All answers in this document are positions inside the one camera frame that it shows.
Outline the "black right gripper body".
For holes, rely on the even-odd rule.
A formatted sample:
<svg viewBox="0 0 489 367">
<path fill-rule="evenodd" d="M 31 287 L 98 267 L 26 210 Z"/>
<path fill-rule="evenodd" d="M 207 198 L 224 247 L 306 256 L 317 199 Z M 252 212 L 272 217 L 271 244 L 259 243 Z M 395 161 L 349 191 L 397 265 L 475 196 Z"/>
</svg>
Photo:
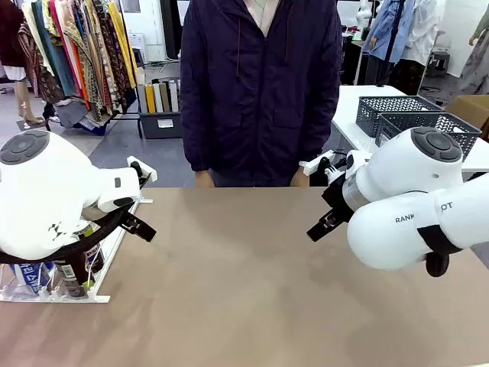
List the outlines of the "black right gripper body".
<svg viewBox="0 0 489 367">
<path fill-rule="evenodd" d="M 330 210 L 324 215 L 327 226 L 339 226 L 344 222 L 349 222 L 354 214 L 343 197 L 342 188 L 345 181 L 345 177 L 340 176 L 322 194 L 322 198 L 330 207 Z"/>
</svg>

